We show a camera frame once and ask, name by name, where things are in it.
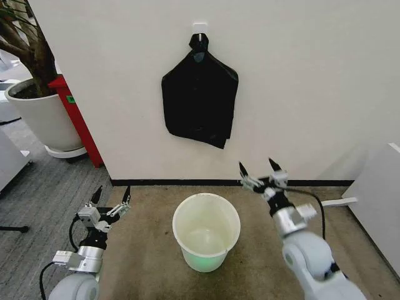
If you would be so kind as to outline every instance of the white flower pot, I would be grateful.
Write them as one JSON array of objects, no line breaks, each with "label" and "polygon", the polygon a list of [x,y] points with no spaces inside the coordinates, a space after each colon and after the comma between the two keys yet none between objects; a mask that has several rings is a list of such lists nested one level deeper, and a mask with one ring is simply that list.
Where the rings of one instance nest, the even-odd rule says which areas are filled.
[{"label": "white flower pot", "polygon": [[50,149],[72,151],[82,148],[81,138],[58,94],[34,99],[13,97],[17,92],[31,85],[32,81],[33,79],[28,79],[7,88],[4,93],[7,100],[17,108],[36,137]]}]

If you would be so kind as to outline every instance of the white bucket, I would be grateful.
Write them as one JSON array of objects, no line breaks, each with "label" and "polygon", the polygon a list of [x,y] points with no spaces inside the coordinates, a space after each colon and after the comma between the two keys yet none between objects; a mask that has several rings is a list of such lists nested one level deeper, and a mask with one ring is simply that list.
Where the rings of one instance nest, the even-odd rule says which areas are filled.
[{"label": "white bucket", "polygon": [[201,193],[186,198],[177,207],[172,230],[189,267],[211,272],[238,241],[240,219],[228,200]]}]

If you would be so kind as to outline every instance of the white cabinet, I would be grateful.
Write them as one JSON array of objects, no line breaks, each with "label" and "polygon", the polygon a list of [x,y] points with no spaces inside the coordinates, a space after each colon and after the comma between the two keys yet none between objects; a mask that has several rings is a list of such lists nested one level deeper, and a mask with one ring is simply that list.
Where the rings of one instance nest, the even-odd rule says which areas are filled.
[{"label": "white cabinet", "polygon": [[0,129],[0,191],[29,162],[29,152],[23,153]]}]

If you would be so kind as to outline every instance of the floor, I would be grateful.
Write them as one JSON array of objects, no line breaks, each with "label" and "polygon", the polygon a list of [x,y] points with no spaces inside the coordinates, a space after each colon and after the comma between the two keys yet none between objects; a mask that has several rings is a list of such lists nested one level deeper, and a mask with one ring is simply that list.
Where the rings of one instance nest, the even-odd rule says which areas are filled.
[{"label": "floor", "polygon": [[[114,187],[108,206],[121,201]],[[322,200],[344,188],[312,189]],[[241,218],[239,241],[214,272],[190,269],[172,232],[172,216],[186,197],[209,192],[228,199]],[[265,203],[240,187],[132,187],[132,209],[109,233],[100,280],[100,300],[108,299],[304,299],[281,257],[281,241]],[[295,204],[313,199],[289,194]],[[400,299],[400,284],[346,207],[326,208],[327,241],[335,260],[368,299]],[[321,233],[321,219],[310,230]]]},{"label": "floor", "polygon": [[[2,225],[29,225],[26,234],[0,232],[0,299],[40,299],[38,277],[58,249],[71,249],[68,227],[74,213],[99,185],[100,204],[117,204],[123,187],[112,189],[106,169],[89,159],[69,164],[45,152],[22,120],[0,126],[19,149],[32,152],[25,167],[0,194]],[[340,197],[341,187],[313,189],[322,199]],[[174,240],[171,219],[189,195],[216,193],[230,200],[241,218],[241,236],[224,264],[210,274],[189,269]],[[312,201],[292,196],[296,204]],[[281,242],[257,195],[240,187],[153,186],[132,188],[132,209],[113,226],[104,255],[101,299],[303,299],[284,265]],[[343,207],[329,208],[327,240],[342,270],[368,299],[400,299],[400,284]],[[310,228],[321,232],[320,219]],[[76,226],[74,236],[83,234]],[[68,271],[52,266],[46,294]]]},{"label": "floor", "polygon": [[[101,204],[111,192],[105,167],[95,169],[88,158],[69,164],[47,154],[24,121],[0,126],[21,150],[32,153],[26,166],[0,194],[0,224],[31,227],[0,231],[0,299],[41,299],[39,273],[57,250],[72,248],[68,228],[74,213],[103,185]],[[79,238],[84,229],[76,226]],[[52,266],[44,276],[46,294],[68,271]]]}]

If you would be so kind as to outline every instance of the gray carpet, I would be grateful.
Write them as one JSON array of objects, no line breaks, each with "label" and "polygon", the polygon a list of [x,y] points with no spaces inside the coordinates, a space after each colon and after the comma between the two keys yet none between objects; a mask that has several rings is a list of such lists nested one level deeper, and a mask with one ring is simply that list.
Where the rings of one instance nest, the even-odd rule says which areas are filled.
[{"label": "gray carpet", "polygon": [[[0,129],[33,160],[0,194],[0,225],[31,227],[25,234],[0,231],[0,299],[41,299],[39,273],[57,250],[72,250],[68,228],[75,212],[100,185],[104,204],[111,183],[106,168],[95,169],[87,157],[69,164],[49,156],[22,120]],[[75,241],[83,232],[76,224]],[[47,296],[67,273],[63,267],[47,269]]]}]

